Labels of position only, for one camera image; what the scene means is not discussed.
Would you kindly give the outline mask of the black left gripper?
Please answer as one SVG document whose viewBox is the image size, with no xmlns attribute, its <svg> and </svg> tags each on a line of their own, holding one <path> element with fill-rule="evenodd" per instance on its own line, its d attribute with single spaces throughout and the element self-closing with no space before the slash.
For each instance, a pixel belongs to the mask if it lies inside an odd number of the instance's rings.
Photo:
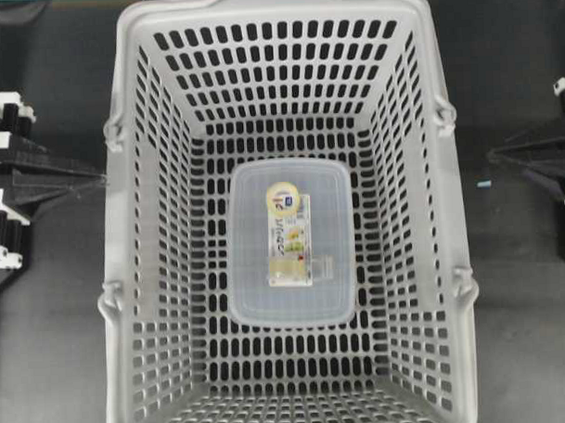
<svg viewBox="0 0 565 423">
<path fill-rule="evenodd" d="M 93 165 L 18 137 L 28 136 L 35 121 L 20 93 L 0 93 L 0 292 L 28 266 L 31 220 L 21 211 L 78 199 L 106 184 Z M 54 174 L 18 174 L 18 169 Z"/>
</svg>

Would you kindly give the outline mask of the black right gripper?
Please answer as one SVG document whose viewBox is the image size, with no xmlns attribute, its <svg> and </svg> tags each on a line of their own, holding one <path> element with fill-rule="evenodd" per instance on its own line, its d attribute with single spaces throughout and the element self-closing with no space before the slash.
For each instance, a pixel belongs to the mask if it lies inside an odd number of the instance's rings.
<svg viewBox="0 0 565 423">
<path fill-rule="evenodd" d="M 563 110 L 565 121 L 565 76 L 557 80 L 553 92 Z M 526 162 L 525 174 L 539 186 L 543 186 L 553 198 L 564 197 L 565 206 L 565 135 L 532 140 L 513 139 L 489 150 L 490 162 Z"/>
</svg>

